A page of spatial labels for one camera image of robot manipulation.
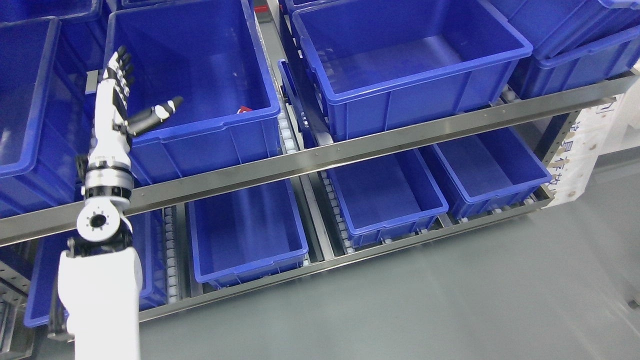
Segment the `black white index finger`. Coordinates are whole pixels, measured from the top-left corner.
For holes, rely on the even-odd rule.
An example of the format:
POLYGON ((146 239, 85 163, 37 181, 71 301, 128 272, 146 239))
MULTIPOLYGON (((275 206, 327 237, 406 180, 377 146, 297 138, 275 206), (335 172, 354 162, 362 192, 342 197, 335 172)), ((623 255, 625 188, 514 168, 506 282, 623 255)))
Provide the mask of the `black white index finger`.
POLYGON ((128 98, 130 96, 131 85, 134 84, 134 82, 135 77, 132 75, 122 77, 122 94, 124 98, 128 98))

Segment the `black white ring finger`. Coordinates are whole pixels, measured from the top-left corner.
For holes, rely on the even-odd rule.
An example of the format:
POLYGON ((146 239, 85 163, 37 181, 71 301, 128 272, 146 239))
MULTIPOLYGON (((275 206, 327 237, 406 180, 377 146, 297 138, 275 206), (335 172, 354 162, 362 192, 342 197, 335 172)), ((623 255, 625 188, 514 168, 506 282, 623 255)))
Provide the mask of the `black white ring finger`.
POLYGON ((113 69, 115 70, 116 75, 119 78, 119 68, 121 66, 126 66, 131 63, 131 54, 130 53, 114 53, 113 54, 113 69))

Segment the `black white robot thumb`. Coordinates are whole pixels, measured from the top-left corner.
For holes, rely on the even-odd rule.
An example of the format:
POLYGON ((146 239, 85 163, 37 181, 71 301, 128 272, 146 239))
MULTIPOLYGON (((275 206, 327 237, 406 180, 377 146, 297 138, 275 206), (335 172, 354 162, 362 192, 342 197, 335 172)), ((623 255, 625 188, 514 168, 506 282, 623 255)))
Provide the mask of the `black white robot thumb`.
POLYGON ((126 130, 132 137, 139 137, 151 132, 173 116, 185 99, 183 96, 174 96, 161 104, 144 109, 126 121, 126 130))

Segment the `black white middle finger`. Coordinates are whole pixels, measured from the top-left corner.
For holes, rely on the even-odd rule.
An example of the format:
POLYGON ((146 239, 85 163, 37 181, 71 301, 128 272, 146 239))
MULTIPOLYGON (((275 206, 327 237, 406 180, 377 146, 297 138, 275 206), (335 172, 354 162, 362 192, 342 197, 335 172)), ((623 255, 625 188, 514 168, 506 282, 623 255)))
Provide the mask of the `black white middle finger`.
POLYGON ((127 64, 126 66, 121 66, 119 68, 119 82, 122 85, 122 77, 123 76, 133 76, 134 65, 132 63, 127 64))

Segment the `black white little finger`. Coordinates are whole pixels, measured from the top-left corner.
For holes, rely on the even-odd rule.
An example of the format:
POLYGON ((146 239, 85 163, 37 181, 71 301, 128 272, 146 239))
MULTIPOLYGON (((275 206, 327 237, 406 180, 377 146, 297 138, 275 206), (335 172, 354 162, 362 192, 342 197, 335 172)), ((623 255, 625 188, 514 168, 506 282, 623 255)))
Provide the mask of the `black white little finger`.
POLYGON ((103 80, 127 78, 128 50, 126 46, 120 46, 114 51, 103 69, 103 80))

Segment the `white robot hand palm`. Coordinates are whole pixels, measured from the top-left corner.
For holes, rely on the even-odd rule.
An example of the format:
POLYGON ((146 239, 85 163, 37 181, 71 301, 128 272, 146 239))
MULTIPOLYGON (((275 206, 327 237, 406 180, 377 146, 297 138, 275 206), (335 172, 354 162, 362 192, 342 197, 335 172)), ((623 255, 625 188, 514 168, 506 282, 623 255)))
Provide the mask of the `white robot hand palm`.
POLYGON ((104 70, 96 89, 93 145, 87 156, 90 166, 130 166, 130 144, 126 128, 130 94, 122 70, 104 70))

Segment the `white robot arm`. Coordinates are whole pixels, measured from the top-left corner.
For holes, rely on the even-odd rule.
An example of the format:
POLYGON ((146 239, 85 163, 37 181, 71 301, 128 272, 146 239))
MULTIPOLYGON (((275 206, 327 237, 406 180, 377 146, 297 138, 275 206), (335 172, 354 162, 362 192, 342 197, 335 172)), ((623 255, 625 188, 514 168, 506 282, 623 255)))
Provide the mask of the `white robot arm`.
POLYGON ((130 150, 134 137, 173 116, 183 98, 128 116, 132 72, 131 53, 121 46, 99 73, 90 148, 77 158, 78 235, 60 253, 48 322, 48 337, 74 342, 76 360, 141 358, 143 272, 125 215, 135 187, 130 150))

